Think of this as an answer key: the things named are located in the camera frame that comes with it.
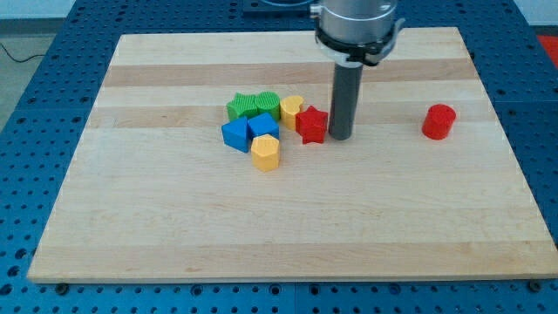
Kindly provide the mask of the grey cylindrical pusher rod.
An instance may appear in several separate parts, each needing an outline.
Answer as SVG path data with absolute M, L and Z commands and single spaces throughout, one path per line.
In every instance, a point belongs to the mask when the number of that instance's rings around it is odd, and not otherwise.
M 335 65 L 330 105 L 329 134 L 335 140 L 352 135 L 363 67 Z

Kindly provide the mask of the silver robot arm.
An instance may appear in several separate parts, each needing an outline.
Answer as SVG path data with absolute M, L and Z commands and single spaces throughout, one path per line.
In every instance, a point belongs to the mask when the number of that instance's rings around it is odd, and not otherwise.
M 396 0 L 321 0 L 310 6 L 315 41 L 334 63 L 329 134 L 347 140 L 354 129 L 363 69 L 394 49 L 404 18 Z

